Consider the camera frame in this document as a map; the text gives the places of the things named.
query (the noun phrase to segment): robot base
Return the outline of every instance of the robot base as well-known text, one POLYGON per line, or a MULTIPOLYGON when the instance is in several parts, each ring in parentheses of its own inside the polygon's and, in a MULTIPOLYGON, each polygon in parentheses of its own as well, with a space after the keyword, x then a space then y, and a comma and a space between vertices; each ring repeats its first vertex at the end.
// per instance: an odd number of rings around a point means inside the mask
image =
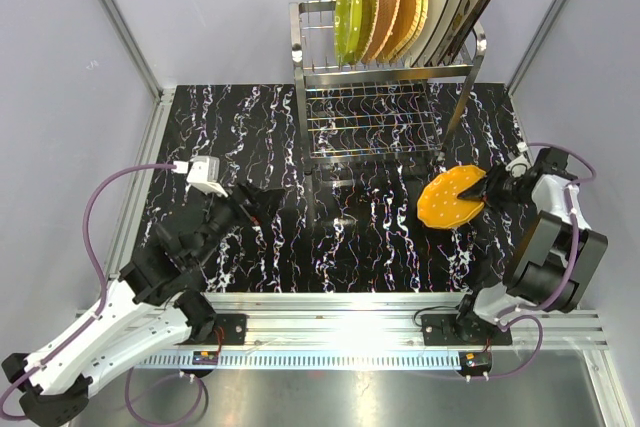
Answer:
POLYGON ((502 332, 495 325, 482 319, 457 321, 458 314, 424 314, 420 317, 424 345, 429 347, 450 347, 452 345, 472 345, 484 347, 491 339, 491 345, 512 345, 511 332, 502 332))

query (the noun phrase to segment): white connector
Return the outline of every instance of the white connector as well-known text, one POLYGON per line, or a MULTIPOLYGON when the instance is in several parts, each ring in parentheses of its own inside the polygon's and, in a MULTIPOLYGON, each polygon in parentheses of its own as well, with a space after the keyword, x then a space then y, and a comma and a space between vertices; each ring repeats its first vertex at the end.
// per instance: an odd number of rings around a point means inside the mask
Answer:
POLYGON ((187 175, 187 182, 205 194, 216 194, 227 197, 228 194, 218 183, 220 159, 206 155, 199 155, 191 159, 191 169, 187 175))
POLYGON ((173 165, 176 166, 175 169, 173 169, 173 171, 176 174, 186 174, 187 172, 189 172, 189 162, 184 162, 182 160, 176 160, 173 165))

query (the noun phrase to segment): robotic arm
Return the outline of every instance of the robotic arm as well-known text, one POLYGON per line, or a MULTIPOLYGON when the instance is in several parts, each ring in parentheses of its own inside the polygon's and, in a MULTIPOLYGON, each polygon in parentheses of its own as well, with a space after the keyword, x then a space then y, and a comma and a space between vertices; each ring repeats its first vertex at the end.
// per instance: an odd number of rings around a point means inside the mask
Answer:
POLYGON ((102 313, 96 316, 96 303, 51 343, 28 355, 12 354, 2 363, 12 383, 38 368, 20 386, 20 405, 37 425, 67 423, 89 398, 149 355, 211 336, 217 315, 202 295, 207 287, 205 264, 232 227, 269 224, 284 196, 284 190, 262 191, 251 184, 227 192, 217 183, 219 161, 213 157, 176 164, 178 173, 188 172, 187 182, 198 189, 196 200, 154 225, 146 246, 134 251, 109 286, 102 313), (163 305, 164 312, 126 333, 163 305), (41 367, 41 361, 90 317, 95 321, 41 367))
MULTIPOLYGON (((466 295, 455 319, 445 321, 448 325, 443 329, 461 341, 485 345, 487 340, 500 337, 498 322, 516 307, 564 313, 577 307, 608 241, 591 230, 582 215, 579 187, 573 185, 577 177, 567 171, 568 159, 569 153, 558 148, 542 149, 533 166, 521 155, 508 165, 493 166, 484 178, 458 195, 463 200, 481 200, 495 210, 530 203, 538 210, 506 266, 502 282, 466 295), (577 220, 577 251, 569 265, 576 236, 572 215, 577 220)), ((433 317, 423 316, 423 325, 432 321, 433 317)), ((510 337, 503 336, 501 343, 510 343, 510 337)))

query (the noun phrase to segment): wire rack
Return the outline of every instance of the wire rack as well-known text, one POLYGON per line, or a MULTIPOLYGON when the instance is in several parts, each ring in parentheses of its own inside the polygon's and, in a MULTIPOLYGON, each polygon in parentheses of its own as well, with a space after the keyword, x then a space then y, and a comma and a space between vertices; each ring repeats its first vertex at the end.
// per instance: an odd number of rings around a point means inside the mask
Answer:
POLYGON ((424 59, 410 57, 391 64, 339 65, 333 44, 334 9, 334 0, 290 4, 305 172, 319 164, 443 153, 484 59, 486 38, 480 24, 474 26, 473 58, 465 47, 455 65, 411 67, 424 59), (444 77, 464 78, 446 131, 426 95, 426 81, 444 77))

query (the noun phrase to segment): white robotic arm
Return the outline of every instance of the white robotic arm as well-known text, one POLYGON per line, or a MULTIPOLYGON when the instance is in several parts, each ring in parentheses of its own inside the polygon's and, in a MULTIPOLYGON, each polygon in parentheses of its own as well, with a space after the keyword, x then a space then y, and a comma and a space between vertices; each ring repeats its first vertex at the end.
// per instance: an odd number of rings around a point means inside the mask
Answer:
POLYGON ((108 287, 100 314, 97 302, 43 348, 12 354, 2 363, 11 383, 33 370, 19 386, 20 405, 37 425, 65 424, 89 398, 149 355, 187 340, 205 341, 214 332, 217 315, 202 295, 207 287, 202 269, 230 228, 270 223, 284 191, 239 184, 227 192, 217 182, 219 161, 213 157, 176 165, 199 191, 190 194, 195 200, 154 225, 147 244, 134 251, 108 287), (128 332, 163 306, 161 314, 128 332))

